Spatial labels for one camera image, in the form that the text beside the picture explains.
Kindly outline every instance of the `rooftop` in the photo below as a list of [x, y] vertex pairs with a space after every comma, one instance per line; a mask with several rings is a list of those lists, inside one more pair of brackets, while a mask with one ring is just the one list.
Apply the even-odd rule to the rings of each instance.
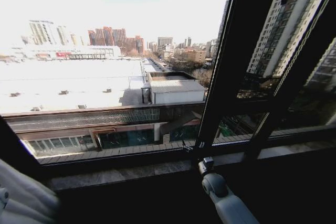
[[183, 91], [205, 91], [205, 88], [198, 81], [152, 81], [151, 88], [154, 93], [183, 92]]

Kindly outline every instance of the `tree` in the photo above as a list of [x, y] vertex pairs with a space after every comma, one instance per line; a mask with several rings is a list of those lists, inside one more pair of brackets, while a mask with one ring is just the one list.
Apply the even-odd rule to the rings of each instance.
[[136, 49], [132, 49], [130, 52], [129, 52], [129, 56], [131, 57], [135, 57], [135, 56], [138, 56], [138, 51]]

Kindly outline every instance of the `air conditioning unit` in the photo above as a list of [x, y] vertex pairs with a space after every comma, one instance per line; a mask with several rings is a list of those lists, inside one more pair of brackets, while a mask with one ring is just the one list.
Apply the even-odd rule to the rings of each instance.
[[16, 92], [16, 93], [11, 93], [10, 97], [18, 97], [20, 95], [20, 93]]
[[61, 92], [59, 92], [58, 94], [68, 94], [69, 91], [68, 90], [61, 90]]

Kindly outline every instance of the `small rooftop building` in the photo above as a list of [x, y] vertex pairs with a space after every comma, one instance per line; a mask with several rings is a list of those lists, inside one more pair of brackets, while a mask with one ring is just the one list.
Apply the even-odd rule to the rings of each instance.
[[205, 88], [185, 72], [149, 72], [153, 104], [202, 102]]

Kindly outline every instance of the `building facade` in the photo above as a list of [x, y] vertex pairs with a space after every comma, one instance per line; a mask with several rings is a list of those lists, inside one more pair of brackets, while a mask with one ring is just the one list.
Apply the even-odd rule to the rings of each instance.
[[33, 40], [36, 45], [61, 44], [57, 29], [53, 22], [45, 20], [30, 20], [29, 26], [32, 30]]
[[191, 38], [188, 37], [187, 39], [184, 40], [184, 45], [185, 47], [191, 47]]
[[173, 37], [158, 37], [157, 38], [158, 46], [163, 46], [166, 44], [173, 44]]
[[216, 57], [216, 54], [217, 54], [217, 51], [218, 51], [219, 42], [221, 40], [221, 34], [222, 34], [222, 31], [223, 31], [223, 28], [224, 28], [224, 22], [225, 22], [225, 17], [226, 17], [227, 9], [228, 9], [228, 6], [229, 6], [229, 1], [230, 0], [226, 0], [226, 2], [225, 2], [223, 16], [222, 16], [222, 21], [220, 22], [219, 31], [218, 31], [217, 43], [216, 43], [216, 46], [214, 47], [214, 53], [213, 53], [214, 57]]
[[103, 27], [104, 31], [104, 39], [106, 46], [114, 46], [113, 35], [112, 35], [112, 27]]

